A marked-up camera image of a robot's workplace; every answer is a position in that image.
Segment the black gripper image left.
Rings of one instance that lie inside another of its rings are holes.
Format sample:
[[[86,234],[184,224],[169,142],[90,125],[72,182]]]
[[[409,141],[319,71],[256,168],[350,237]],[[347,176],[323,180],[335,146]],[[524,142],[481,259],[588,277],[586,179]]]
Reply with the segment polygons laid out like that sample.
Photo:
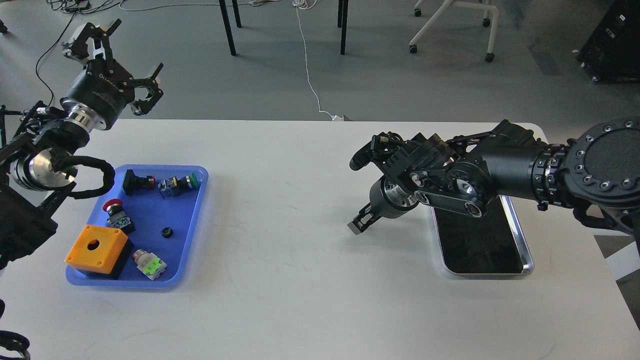
[[[163,63],[159,63],[148,77],[133,79],[133,75],[114,59],[110,35],[121,23],[121,19],[108,26],[87,22],[77,28],[69,41],[62,43],[64,57],[81,63],[83,71],[62,96],[60,105],[69,113],[87,114],[89,120],[80,120],[80,126],[87,132],[111,129],[130,103],[135,116],[145,116],[163,96],[157,78]],[[146,98],[134,100],[134,90],[124,87],[124,82],[130,80],[133,89],[146,89]]]

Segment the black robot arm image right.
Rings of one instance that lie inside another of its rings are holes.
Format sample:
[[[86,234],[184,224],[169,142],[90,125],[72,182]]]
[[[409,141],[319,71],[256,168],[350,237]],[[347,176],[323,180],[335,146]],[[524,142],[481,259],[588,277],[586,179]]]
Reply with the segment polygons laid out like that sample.
[[[361,234],[381,218],[418,204],[482,218],[498,196],[530,199],[540,211],[571,208],[583,226],[639,239],[640,128],[637,116],[592,126],[565,145],[546,143],[508,120],[494,129],[443,140],[421,133],[371,137],[349,166],[375,164],[382,177],[348,224]]]

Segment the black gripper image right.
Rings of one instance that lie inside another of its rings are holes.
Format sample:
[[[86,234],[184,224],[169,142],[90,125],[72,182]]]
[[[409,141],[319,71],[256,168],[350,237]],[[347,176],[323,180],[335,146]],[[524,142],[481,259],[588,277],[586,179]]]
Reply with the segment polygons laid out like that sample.
[[[358,214],[347,223],[347,227],[355,234],[365,232],[381,218],[397,219],[418,207],[419,201],[413,194],[407,194],[400,185],[382,176],[369,191],[369,203],[362,207]]]

